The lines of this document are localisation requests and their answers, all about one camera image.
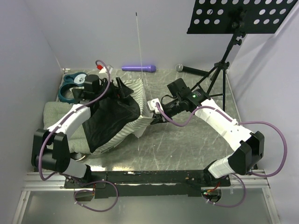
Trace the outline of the green striped pet tent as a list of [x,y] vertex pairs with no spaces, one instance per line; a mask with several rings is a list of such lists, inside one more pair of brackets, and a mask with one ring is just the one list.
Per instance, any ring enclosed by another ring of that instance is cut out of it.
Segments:
[[85,140],[77,153],[104,153],[151,124],[153,118],[147,108],[142,80],[126,80],[124,84],[133,93],[123,101],[106,98],[99,102],[97,111],[82,125]]

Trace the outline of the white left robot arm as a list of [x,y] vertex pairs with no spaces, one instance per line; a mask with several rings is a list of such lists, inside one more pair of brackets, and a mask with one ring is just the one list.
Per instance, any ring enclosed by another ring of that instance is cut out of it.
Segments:
[[71,157],[69,138],[81,126],[87,151],[106,151],[122,142],[126,128],[138,120],[141,109],[134,98],[138,92],[119,77],[111,80],[88,75],[83,86],[72,93],[75,102],[69,112],[53,126],[35,132],[31,163],[44,181],[42,170],[47,169],[74,177],[86,188],[92,182],[91,168]]

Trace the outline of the black handheld microphone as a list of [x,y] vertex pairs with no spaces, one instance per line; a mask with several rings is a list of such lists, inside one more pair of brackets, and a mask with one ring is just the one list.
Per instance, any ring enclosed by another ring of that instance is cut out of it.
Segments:
[[198,75],[198,76],[205,76],[208,73],[207,71],[190,68],[190,67],[184,66],[182,64],[176,65],[176,71],[190,73],[190,74],[194,74],[194,75]]

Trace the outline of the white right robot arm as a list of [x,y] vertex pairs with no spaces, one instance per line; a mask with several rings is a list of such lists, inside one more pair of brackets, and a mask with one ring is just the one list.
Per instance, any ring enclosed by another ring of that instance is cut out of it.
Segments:
[[179,78],[168,86],[173,100],[163,104],[155,98],[148,101],[148,108],[154,113],[157,123],[170,122],[176,126],[184,127],[188,124],[175,122],[172,118],[183,112],[190,112],[206,122],[231,147],[233,152],[213,161],[205,168],[204,181],[214,186],[220,178],[228,174],[237,173],[246,175],[263,157],[264,135],[257,131],[243,127],[236,119],[225,113],[215,101],[202,89],[191,90],[183,79]]

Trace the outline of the teal double pet bowl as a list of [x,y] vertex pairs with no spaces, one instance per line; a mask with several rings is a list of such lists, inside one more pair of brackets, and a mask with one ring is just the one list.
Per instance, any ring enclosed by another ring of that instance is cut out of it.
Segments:
[[84,85],[85,78],[88,76],[85,72],[77,72],[69,74],[64,77],[62,86],[58,90],[58,99],[60,102],[72,104],[75,102],[75,98],[66,98],[63,93],[70,91],[74,87],[82,87]]

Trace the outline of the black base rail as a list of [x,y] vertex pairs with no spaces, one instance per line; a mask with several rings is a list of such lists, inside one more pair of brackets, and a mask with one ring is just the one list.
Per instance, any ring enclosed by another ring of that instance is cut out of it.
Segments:
[[209,178],[203,170],[92,171],[87,180],[67,178],[65,189],[95,190],[95,198],[118,196],[201,197],[201,190],[229,187],[229,176]]

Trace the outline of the black music stand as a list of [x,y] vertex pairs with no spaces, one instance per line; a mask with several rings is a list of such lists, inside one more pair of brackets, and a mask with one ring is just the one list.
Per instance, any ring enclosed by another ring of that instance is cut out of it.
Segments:
[[222,59],[203,78],[210,78],[209,94],[220,73],[230,63],[228,55],[248,34],[274,34],[297,3],[296,0],[197,0],[194,3],[189,35],[231,35]]

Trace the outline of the green checkered pet cushion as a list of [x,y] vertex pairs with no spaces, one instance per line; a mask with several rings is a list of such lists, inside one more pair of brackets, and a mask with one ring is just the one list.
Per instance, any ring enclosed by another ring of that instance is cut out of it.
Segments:
[[44,129],[50,132],[58,127],[57,133],[67,136],[71,153],[90,154],[83,123],[91,117],[90,107],[81,104],[48,102],[44,106]]

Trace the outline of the purple toy microphone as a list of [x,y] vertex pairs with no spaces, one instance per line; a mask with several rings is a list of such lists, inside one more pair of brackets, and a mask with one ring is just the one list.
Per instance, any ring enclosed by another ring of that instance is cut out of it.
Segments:
[[146,65],[146,66],[122,66],[123,71],[141,71],[141,72],[156,72],[156,66]]

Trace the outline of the round metal lid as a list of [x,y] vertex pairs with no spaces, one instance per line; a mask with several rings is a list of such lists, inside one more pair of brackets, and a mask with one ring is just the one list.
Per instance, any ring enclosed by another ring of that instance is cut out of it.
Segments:
[[71,153],[71,158],[75,161],[81,161],[86,158],[86,154]]

